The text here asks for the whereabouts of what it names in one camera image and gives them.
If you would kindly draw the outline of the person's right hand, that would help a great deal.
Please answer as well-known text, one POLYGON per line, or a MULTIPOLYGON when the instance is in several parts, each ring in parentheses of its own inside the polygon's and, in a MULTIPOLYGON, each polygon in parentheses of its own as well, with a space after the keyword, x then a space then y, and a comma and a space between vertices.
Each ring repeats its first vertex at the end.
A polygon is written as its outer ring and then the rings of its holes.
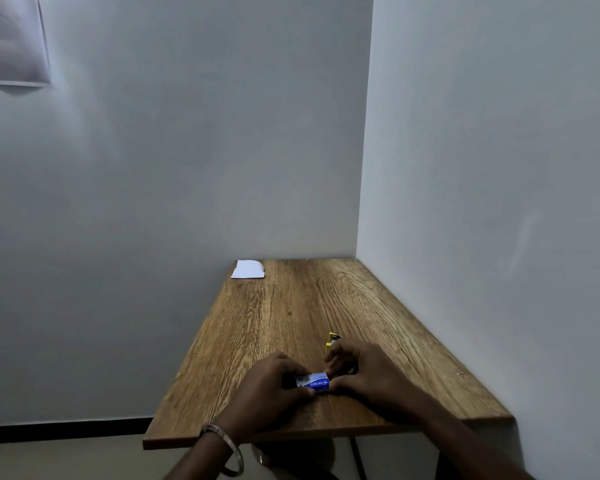
POLYGON ((409 420, 387 409, 386 402, 393 395, 422 390, 406 377, 379 345, 341 338, 327 352, 325 362, 329 379, 358 376, 358 393, 346 396, 362 402, 388 420, 409 420))

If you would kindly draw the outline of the person's left hand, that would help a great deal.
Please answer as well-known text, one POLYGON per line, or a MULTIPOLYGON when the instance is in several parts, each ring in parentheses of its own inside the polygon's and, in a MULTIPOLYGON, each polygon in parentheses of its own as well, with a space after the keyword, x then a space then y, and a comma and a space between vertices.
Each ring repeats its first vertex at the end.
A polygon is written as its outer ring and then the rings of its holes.
POLYGON ((287 411, 307 402, 284 402, 283 380, 287 376, 295 378, 308 374, 304 365, 282 352, 275 352, 257 361, 247 371, 228 404, 214 420, 238 423, 243 430, 240 444, 245 443, 287 411))

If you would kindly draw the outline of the blue staple box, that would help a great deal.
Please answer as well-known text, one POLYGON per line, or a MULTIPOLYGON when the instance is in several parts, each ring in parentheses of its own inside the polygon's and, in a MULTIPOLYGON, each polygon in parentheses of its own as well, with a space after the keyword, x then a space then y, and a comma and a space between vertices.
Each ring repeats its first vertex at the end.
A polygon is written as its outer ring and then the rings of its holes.
POLYGON ((326 393, 329 391, 329 377, 325 372, 312 373, 306 376, 297 376, 295 378, 295 386, 299 388, 311 389, 316 394, 326 393))

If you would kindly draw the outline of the person's left forearm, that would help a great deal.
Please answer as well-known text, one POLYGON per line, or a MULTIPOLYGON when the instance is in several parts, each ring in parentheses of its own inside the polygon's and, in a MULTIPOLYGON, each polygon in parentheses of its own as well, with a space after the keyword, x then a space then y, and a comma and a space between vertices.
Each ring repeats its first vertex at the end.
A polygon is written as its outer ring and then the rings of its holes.
MULTIPOLYGON (((238 423, 220 419, 212 423, 222 428, 240 446, 243 430, 238 423)), ((214 466, 214 461, 219 460, 220 464, 223 463, 223 453, 217 446, 218 443, 213 437, 202 440, 199 437, 163 480, 217 480, 222 474, 214 466)))

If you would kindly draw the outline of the person's right forearm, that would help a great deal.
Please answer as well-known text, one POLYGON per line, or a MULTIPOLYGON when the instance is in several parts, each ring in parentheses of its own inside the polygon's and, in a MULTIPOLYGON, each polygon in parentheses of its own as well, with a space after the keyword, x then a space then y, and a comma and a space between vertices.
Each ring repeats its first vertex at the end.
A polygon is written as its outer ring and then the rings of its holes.
POLYGON ((420 390, 393 395, 386 408, 419 425, 464 480, 536 480, 420 390))

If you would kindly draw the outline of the black metal table leg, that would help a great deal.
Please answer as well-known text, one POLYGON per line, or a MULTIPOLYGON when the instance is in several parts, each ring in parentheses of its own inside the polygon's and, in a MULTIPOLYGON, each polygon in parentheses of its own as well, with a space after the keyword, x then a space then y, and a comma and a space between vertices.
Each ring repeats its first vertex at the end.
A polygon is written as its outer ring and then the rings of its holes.
POLYGON ((362 460, 362 457, 360 454, 358 442, 356 441, 356 437, 350 436, 350 437, 348 437, 348 440, 349 440, 354 464, 356 467, 356 471, 358 473, 358 478, 359 478, 359 480, 368 480, 367 474, 365 471, 365 466, 363 464, 363 460, 362 460))

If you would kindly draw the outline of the silver metal bangle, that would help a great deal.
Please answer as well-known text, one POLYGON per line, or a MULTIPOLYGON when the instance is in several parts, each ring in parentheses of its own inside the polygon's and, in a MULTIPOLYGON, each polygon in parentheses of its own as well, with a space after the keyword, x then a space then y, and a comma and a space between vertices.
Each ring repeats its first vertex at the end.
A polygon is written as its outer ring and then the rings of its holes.
POLYGON ((200 440, 213 437, 217 441, 217 449, 223 453, 223 463, 214 461, 218 472, 229 478, 238 478, 244 474, 245 461, 240 447, 220 427, 213 423, 206 424, 200 431, 200 440))

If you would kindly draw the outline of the white folded paper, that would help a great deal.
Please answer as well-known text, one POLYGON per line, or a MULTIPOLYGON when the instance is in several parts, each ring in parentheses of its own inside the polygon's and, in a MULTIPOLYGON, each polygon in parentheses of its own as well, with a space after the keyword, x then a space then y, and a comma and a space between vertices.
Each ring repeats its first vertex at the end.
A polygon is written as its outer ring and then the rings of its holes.
POLYGON ((231 274, 232 280, 263 279, 264 265, 257 260, 238 260, 231 274))

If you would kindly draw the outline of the paper sheet on wall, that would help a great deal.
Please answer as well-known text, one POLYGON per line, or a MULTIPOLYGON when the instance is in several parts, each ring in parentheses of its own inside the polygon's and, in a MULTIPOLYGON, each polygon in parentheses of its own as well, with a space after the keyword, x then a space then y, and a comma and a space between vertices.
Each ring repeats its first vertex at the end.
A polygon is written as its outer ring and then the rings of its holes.
POLYGON ((50 85, 40 0, 0 0, 0 86, 50 85))

